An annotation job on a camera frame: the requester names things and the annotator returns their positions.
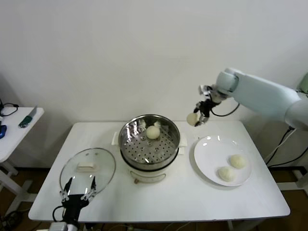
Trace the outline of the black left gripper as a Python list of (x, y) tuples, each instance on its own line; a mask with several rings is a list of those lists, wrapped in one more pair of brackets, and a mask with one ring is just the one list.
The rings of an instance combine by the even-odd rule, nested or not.
[(68, 195), (73, 178), (65, 184), (64, 189), (60, 190), (60, 197), (62, 199), (62, 206), (65, 208), (63, 216), (64, 221), (78, 221), (81, 209), (89, 205), (97, 194), (95, 177), (92, 179), (90, 189), (83, 194)]

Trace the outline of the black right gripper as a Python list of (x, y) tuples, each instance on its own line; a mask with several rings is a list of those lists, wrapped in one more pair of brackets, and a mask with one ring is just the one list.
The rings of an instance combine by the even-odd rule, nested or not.
[(212, 108), (216, 107), (217, 103), (213, 102), (211, 99), (206, 99), (205, 101), (200, 101), (196, 104), (193, 113), (200, 112), (195, 126), (200, 126), (205, 124), (209, 120), (209, 113)]

